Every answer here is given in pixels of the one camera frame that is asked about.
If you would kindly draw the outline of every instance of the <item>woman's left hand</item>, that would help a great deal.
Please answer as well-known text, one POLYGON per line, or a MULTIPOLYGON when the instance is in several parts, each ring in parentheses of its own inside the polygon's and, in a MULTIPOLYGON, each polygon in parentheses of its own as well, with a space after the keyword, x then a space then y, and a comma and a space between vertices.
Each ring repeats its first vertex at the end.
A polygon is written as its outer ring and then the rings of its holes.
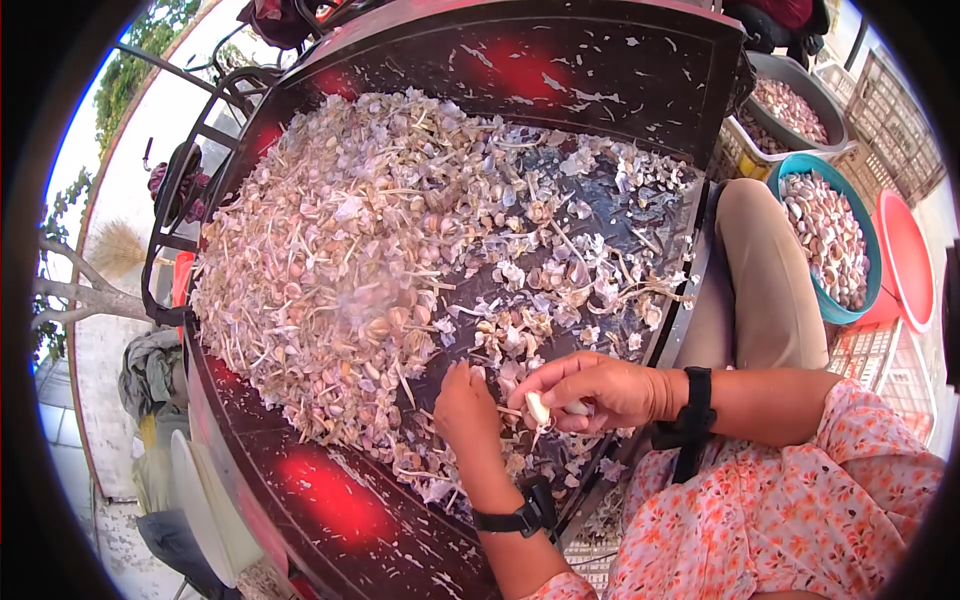
POLYGON ((433 423, 457 455, 457 467, 500 466, 500 417, 483 377, 467 361, 446 370, 433 409, 433 423))

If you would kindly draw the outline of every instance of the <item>hand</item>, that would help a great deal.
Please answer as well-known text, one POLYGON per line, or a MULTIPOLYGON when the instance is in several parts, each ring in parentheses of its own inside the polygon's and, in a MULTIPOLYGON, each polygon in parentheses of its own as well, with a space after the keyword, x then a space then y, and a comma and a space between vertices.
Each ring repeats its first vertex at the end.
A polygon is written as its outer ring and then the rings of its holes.
POLYGON ((503 467, 496 403, 487 382, 470 371, 467 361, 446 370, 433 409, 433 424, 457 455, 458 468, 465 460, 503 467))
MULTIPOLYGON (((679 372, 685 384, 686 376, 679 372)), ((526 412, 526 393, 540 392, 540 401, 557 419, 561 431, 595 433, 600 429, 637 427, 663 420, 673 403, 672 372, 641 367, 606 354, 574 352, 551 361, 523 380, 510 394, 507 405, 524 413, 533 429, 536 423, 526 412), (573 400, 594 405, 592 417, 563 410, 573 400)))

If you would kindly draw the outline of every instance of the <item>broom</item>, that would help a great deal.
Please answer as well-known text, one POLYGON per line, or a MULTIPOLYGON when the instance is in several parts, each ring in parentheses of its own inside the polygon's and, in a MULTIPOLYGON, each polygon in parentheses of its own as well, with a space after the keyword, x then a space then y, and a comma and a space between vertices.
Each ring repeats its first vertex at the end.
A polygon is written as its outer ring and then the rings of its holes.
MULTIPOLYGON (((86 260, 104 277, 120 277, 130 269, 147 260, 147 251, 143 249, 139 236, 129 223, 122 219, 110 221, 100 228, 90 240, 90 251, 86 260)), ((168 258, 159 256, 154 262, 173 266, 168 258)))

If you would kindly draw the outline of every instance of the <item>khaki pants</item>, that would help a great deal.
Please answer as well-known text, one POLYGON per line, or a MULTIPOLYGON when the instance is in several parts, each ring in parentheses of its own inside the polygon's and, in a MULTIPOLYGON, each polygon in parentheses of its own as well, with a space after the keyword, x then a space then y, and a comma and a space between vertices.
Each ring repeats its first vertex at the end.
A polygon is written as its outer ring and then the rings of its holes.
POLYGON ((806 259, 762 181, 728 181, 716 237, 676 366, 723 369, 827 365, 806 259))

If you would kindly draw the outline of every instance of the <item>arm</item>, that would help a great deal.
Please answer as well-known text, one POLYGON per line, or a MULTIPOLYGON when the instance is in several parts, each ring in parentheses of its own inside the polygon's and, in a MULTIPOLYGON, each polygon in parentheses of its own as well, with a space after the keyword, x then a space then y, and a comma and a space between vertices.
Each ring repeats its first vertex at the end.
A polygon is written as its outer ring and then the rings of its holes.
MULTIPOLYGON (((686 406, 689 383, 679 369, 664 372, 666 419, 676 420, 686 406)), ((710 407, 717 412, 711 431, 773 446, 804 444, 816 433, 830 389, 840 375, 805 369, 714 371, 710 407)))
MULTIPOLYGON (((502 461, 497 465, 482 465, 458 458, 457 468, 470 504, 476 510, 508 515, 523 505, 523 496, 510 480, 502 461)), ((493 576, 507 600, 535 593, 556 575, 572 574, 564 556, 542 530, 530 538, 524 538, 519 532, 478 533, 493 576)))
MULTIPOLYGON (((508 515, 520 508, 523 496, 500 454, 496 405, 483 377, 470 373, 466 362, 447 371, 433 416, 437 431, 457 455, 460 481, 473 508, 493 515, 508 515)), ((519 532, 479 532, 479 537, 507 600, 538 592, 545 596, 559 587, 567 598, 596 598, 593 587, 572 572, 542 531, 530 538, 519 532)))
MULTIPOLYGON (((710 406, 717 421, 712 431, 775 446, 803 444, 817 432, 825 398, 838 381, 835 373, 803 369, 714 371, 710 406)), ((543 405, 557 410, 561 430, 592 432, 676 420, 687 403, 689 381, 679 369, 650 369, 596 352, 575 352, 525 379, 510 395, 511 408, 523 410, 523 396, 530 391, 543 392, 543 405), (592 402, 594 416, 566 414, 563 407, 575 399, 592 402)))

